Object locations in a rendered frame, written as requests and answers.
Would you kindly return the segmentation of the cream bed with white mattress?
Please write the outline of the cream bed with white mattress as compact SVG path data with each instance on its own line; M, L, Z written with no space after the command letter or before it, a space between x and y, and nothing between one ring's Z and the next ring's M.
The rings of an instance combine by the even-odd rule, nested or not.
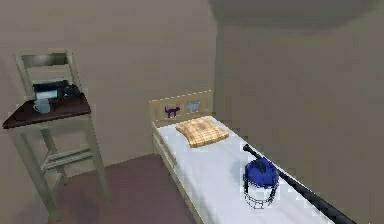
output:
M197 224L334 224L282 179L268 207L247 204L242 176L255 157L243 150L246 140L215 118L211 90L151 100L149 113L153 145ZM229 137L191 148L175 126L201 117Z

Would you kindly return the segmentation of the black baseball bat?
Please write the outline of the black baseball bat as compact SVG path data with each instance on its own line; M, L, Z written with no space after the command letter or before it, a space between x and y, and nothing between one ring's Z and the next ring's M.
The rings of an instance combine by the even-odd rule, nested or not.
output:
M263 157L261 154L254 151L249 144L245 144L243 146L243 150L253 155L255 159ZM334 224L357 224L347 215L345 215L337 208L329 204L326 200L322 199L320 196L313 193L311 190L300 184L298 181L285 174L281 169L277 168L277 171L279 174L279 180L284 180L289 186L291 186L297 193L299 193L303 198L305 198L310 204L312 204L317 210L319 210L323 215L330 219Z

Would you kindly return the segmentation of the yellow checked pillow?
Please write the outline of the yellow checked pillow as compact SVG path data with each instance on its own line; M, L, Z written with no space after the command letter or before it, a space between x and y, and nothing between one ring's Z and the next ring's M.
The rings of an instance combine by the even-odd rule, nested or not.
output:
M214 144L229 137L229 133L209 117L188 120L175 128L187 139L191 148Z

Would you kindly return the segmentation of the black box with blue screen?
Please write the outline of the black box with blue screen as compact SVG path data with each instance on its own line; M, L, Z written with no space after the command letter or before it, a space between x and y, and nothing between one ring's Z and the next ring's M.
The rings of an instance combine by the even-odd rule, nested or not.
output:
M33 85L33 91L37 99L61 99L68 85L67 80L37 83Z

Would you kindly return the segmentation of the large blue coffee mug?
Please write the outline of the large blue coffee mug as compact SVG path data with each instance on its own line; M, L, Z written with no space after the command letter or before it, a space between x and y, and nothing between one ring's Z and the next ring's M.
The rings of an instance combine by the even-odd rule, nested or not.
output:
M51 111L50 102L48 99L37 99L34 101L33 109L41 114L46 114Z

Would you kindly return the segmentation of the pale green wooden chair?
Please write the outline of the pale green wooden chair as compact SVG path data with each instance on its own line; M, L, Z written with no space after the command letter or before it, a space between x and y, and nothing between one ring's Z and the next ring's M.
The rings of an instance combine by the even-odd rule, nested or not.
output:
M57 191L67 181L65 167L92 160L106 200L111 199L105 168L97 142L91 107L83 93L73 53L68 49L27 49L15 54L17 71L22 81L25 102L2 124L10 135L27 172L42 200L48 219L59 221ZM33 85L67 80L81 94L48 99L51 111L41 114L33 109L37 100ZM60 152L54 142L55 131L66 131L71 125L81 130L86 143L78 149Z

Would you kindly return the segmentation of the small black lumpy object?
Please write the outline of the small black lumpy object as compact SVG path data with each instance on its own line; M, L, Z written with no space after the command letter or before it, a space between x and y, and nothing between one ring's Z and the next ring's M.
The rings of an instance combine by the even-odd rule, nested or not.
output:
M81 92L75 84L68 85L64 88L65 96L79 96L80 94Z

